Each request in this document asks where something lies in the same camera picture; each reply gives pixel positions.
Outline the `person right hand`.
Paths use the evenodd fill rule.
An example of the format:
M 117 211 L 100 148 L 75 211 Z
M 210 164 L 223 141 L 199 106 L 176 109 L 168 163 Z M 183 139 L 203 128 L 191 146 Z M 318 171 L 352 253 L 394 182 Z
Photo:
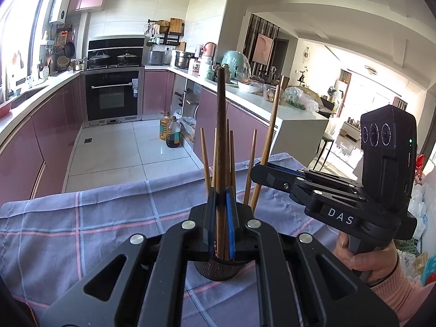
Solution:
M 350 270 L 369 272 L 367 283 L 378 283 L 395 271 L 398 263 L 398 252 L 393 241 L 381 250 L 353 254 L 347 248 L 348 238 L 346 233 L 338 233 L 334 255 Z

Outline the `pink sleeve forearm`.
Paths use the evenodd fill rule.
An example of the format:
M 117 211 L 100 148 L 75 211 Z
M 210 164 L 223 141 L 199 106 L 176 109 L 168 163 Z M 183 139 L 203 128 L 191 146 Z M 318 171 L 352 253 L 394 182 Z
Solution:
M 435 282 L 410 281 L 397 266 L 371 290 L 396 313 L 399 326 L 435 326 Z

